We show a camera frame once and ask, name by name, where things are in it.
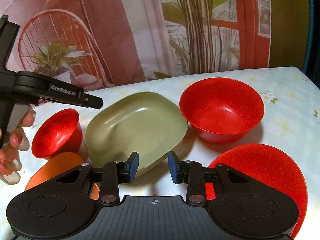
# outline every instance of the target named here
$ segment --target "gray ribbed plate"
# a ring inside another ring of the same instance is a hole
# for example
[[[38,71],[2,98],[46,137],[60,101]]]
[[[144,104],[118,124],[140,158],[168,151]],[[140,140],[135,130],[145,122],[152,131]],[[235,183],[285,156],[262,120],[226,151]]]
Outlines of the gray ribbed plate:
[[[90,226],[65,240],[151,239],[239,240],[217,227],[204,208],[191,207],[180,196],[127,196],[119,206],[102,208]]]

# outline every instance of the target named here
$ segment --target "small red bowl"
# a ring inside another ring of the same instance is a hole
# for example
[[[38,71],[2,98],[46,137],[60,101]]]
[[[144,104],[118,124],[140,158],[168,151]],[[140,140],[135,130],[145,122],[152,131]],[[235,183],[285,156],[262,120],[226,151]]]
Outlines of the small red bowl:
[[[307,185],[298,165],[289,155],[269,145],[245,144],[226,151],[208,167],[224,163],[291,197],[299,208],[298,222],[291,233],[295,238],[307,212]],[[214,199],[212,183],[206,183],[208,200]]]
[[[39,128],[32,141],[31,151],[36,158],[50,160],[59,153],[77,153],[82,142],[79,114],[64,109],[51,116]]]
[[[181,95],[180,110],[195,132],[210,143],[231,143],[259,124],[264,114],[260,95],[231,78],[208,78]]]

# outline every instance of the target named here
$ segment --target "printed backdrop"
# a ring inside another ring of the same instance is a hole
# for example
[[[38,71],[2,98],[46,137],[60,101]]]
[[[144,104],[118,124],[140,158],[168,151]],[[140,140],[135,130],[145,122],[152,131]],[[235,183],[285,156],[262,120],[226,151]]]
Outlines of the printed backdrop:
[[[7,68],[86,91],[268,66],[271,0],[0,0],[21,26]]]

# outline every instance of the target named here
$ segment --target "bowl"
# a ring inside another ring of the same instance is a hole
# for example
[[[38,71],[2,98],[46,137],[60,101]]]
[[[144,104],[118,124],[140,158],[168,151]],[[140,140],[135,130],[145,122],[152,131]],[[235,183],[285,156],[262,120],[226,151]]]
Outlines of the bowl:
[[[307,212],[308,192],[298,165],[283,151],[264,144],[235,147],[217,157],[209,168],[224,163],[291,197],[299,208],[298,222],[291,234],[295,238]],[[207,198],[214,199],[212,183],[206,183]]]
[[[72,152],[61,153],[51,160],[49,160],[45,165],[43,165],[29,180],[26,185],[25,191],[31,189],[39,184],[58,176],[80,164],[84,163],[82,158]],[[91,198],[97,200],[99,196],[99,188],[96,183],[94,183]]]
[[[260,95],[231,78],[208,78],[190,85],[180,97],[180,110],[195,132],[216,144],[241,139],[264,114]]]
[[[132,152],[138,152],[138,177],[165,160],[187,129],[177,105],[160,94],[140,92],[96,115],[88,124],[84,140],[95,168],[111,161],[126,161]]]
[[[79,114],[64,109],[44,122],[32,141],[31,151],[36,158],[50,160],[59,153],[77,153],[82,142]]]

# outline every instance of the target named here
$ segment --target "white lettering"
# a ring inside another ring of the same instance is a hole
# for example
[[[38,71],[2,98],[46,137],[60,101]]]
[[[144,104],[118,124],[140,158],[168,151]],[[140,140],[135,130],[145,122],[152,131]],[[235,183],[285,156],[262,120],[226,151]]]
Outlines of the white lettering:
[[[73,91],[70,91],[70,90],[66,90],[66,89],[63,89],[63,88],[57,88],[54,85],[51,86],[51,89],[59,91],[59,92],[62,92],[62,93],[65,93],[65,94],[69,94],[69,95],[72,95],[72,96],[76,95],[76,92],[73,92]]]

